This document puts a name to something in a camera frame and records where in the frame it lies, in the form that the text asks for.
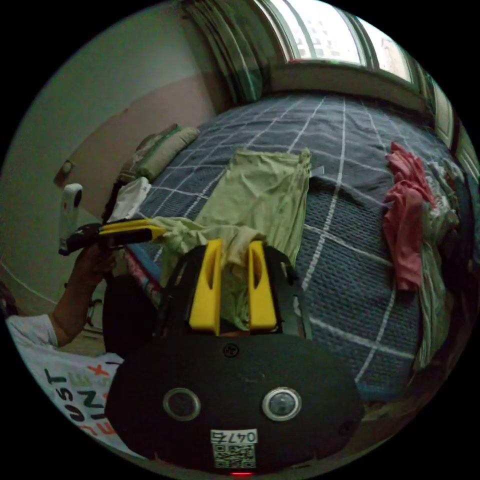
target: pink clothing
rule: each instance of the pink clothing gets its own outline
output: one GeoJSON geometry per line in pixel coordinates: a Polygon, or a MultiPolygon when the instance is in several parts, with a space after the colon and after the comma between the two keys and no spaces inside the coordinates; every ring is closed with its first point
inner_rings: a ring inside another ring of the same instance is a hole
{"type": "Polygon", "coordinates": [[[395,184],[385,196],[393,205],[383,218],[383,233],[393,258],[397,288],[415,290],[422,283],[423,202],[435,207],[435,199],[420,158],[395,142],[386,158],[395,184]]]}

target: number label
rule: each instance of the number label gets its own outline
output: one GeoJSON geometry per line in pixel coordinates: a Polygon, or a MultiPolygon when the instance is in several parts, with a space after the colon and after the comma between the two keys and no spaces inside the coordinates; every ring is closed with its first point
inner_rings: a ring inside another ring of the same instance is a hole
{"type": "Polygon", "coordinates": [[[253,445],[258,442],[257,429],[210,430],[210,441],[221,445],[253,445]]]}

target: wire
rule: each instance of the wire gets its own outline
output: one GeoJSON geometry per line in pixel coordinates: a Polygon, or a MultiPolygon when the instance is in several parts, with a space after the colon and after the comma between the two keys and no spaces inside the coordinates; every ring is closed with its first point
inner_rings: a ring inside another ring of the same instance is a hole
{"type": "Polygon", "coordinates": [[[23,288],[27,289],[30,293],[34,294],[35,296],[50,302],[51,304],[56,305],[58,302],[52,300],[51,298],[46,297],[45,295],[42,295],[41,293],[38,293],[37,291],[33,290],[30,288],[26,283],[22,282],[19,278],[17,278],[12,271],[2,262],[0,261],[0,265],[5,269],[5,271],[18,283],[20,284],[23,288]]]}

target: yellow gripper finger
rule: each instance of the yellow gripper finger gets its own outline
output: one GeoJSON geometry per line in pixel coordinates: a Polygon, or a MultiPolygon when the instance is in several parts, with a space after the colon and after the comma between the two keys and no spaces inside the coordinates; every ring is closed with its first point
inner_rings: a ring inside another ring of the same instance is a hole
{"type": "Polygon", "coordinates": [[[264,246],[259,240],[248,246],[248,309],[251,331],[271,331],[276,327],[264,246]]]}
{"type": "Polygon", "coordinates": [[[191,307],[189,324],[198,333],[220,334],[222,240],[210,240],[206,246],[191,307]]]}

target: curtain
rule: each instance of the curtain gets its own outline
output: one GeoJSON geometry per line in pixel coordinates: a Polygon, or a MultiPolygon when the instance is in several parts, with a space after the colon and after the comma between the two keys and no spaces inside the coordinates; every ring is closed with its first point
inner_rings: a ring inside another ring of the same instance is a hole
{"type": "Polygon", "coordinates": [[[255,47],[241,12],[227,0],[185,0],[184,11],[206,36],[234,105],[260,99],[269,83],[268,61],[255,47]]]}

